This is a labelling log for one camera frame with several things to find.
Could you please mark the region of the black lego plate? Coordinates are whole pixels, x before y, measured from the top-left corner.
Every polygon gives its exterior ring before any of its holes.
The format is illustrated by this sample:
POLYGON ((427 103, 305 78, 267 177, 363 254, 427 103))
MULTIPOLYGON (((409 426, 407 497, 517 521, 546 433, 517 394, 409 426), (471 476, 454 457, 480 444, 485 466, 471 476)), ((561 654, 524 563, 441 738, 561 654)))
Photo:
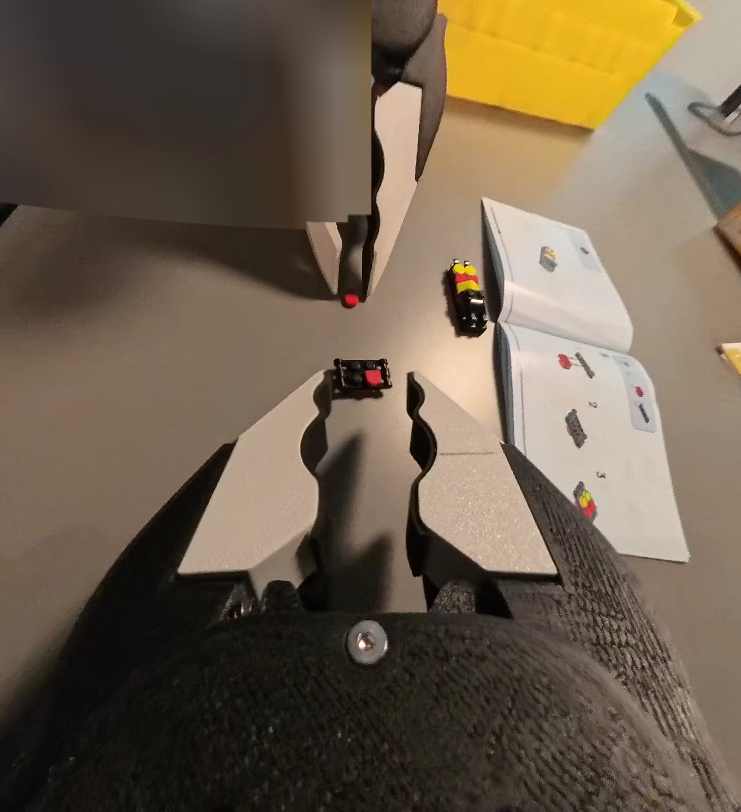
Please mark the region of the black lego plate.
POLYGON ((332 392, 335 397, 351 399, 378 398, 392 388, 393 383, 388 362, 378 359, 334 359, 332 392), (365 385, 365 370, 379 369, 383 373, 384 384, 381 387, 365 385))

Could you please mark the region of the black yellow red lego car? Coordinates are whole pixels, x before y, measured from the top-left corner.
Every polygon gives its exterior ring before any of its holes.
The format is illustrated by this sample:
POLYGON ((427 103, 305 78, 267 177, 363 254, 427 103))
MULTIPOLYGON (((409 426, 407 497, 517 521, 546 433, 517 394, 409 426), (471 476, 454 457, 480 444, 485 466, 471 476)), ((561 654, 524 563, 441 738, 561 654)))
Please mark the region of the black yellow red lego car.
POLYGON ((482 336, 488 326, 485 292, 477 269, 469 262, 453 259, 445 272, 450 316, 460 335, 482 336))

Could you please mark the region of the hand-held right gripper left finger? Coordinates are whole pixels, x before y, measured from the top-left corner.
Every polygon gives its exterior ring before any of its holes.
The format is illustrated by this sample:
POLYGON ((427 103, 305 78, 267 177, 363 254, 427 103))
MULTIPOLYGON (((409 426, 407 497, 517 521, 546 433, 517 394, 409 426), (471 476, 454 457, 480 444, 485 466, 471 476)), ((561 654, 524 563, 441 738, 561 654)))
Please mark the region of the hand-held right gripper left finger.
POLYGON ((327 451, 331 373, 321 370, 243 432, 201 514, 179 576, 242 577, 254 592, 299 587, 316 569, 317 466, 327 451))

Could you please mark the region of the yellow plastic bin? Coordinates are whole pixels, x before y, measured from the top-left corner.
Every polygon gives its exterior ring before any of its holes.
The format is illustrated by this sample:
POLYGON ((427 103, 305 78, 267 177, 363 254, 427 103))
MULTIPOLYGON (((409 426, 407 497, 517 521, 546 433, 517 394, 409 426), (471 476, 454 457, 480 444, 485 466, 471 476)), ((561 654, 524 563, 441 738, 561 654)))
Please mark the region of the yellow plastic bin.
POLYGON ((447 95, 599 128, 701 21, 682 1, 440 1, 447 95))

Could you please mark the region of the open instruction booklet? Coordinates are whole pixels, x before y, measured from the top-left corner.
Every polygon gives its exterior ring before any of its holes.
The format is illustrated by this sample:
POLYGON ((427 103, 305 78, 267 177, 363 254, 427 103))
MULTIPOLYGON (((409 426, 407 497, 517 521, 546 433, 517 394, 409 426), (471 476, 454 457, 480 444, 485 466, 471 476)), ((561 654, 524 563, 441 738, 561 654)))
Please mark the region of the open instruction booklet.
POLYGON ((654 385, 588 234, 481 199, 507 440, 620 554, 688 563, 654 385))

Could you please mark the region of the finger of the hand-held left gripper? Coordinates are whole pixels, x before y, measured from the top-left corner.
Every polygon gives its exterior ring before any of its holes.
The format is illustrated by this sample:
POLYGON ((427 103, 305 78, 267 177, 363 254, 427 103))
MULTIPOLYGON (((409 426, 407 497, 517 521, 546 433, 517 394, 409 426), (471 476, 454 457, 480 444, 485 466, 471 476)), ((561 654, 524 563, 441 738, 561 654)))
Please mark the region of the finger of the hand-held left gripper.
POLYGON ((331 294, 361 297, 361 216, 345 222, 308 222, 307 236, 331 294))
POLYGON ((416 192, 422 91, 397 82, 372 84, 372 212, 363 245, 362 293, 376 289, 416 192))

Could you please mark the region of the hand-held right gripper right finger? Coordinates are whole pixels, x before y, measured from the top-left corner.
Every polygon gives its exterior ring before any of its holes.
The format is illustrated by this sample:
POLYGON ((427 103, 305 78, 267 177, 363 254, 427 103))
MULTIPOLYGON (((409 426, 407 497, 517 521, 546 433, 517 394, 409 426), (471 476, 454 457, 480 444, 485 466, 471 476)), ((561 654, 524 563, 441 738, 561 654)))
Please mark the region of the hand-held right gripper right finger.
POLYGON ((558 567, 503 444, 423 373, 407 375, 419 466, 407 562, 424 582, 558 580, 558 567))

